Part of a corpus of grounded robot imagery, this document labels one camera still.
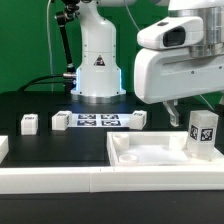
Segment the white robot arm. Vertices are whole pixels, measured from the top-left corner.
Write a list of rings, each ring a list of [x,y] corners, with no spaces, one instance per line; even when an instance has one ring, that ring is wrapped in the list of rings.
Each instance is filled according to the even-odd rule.
[[[99,6],[136,0],[81,0],[82,63],[73,96],[107,103],[125,93],[116,65],[116,28]],[[153,0],[169,16],[137,34],[141,46],[134,63],[134,92],[147,104],[161,102],[170,123],[179,124],[175,101],[224,91],[224,0]]]

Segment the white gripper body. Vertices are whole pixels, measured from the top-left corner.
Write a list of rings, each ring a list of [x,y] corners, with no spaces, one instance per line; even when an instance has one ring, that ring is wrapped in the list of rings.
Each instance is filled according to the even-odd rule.
[[[135,58],[134,92],[147,104],[224,90],[224,54],[191,58],[188,48],[142,49]]]

